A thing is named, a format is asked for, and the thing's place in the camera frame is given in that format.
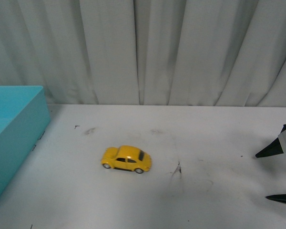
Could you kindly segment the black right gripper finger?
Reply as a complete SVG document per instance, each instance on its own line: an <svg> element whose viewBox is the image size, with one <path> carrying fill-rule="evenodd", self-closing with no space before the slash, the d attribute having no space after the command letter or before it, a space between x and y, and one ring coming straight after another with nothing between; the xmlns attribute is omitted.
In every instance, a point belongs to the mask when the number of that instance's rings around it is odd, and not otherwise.
<svg viewBox="0 0 286 229"><path fill-rule="evenodd" d="M286 194L270 195L266 196L266 199L286 204Z"/></svg>

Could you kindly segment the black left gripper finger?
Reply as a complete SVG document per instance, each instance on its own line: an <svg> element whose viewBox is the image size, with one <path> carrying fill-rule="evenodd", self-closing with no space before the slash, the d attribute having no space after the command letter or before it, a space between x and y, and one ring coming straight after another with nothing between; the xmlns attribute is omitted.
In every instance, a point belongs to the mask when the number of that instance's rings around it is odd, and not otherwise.
<svg viewBox="0 0 286 229"><path fill-rule="evenodd" d="M256 158L262 158L262 157L269 157L269 156L275 156L279 154L283 154L283 149L281 147L281 144L279 142L279 139L276 138L272 143L270 143L268 146L266 146L264 149L259 151L255 157Z"/></svg>

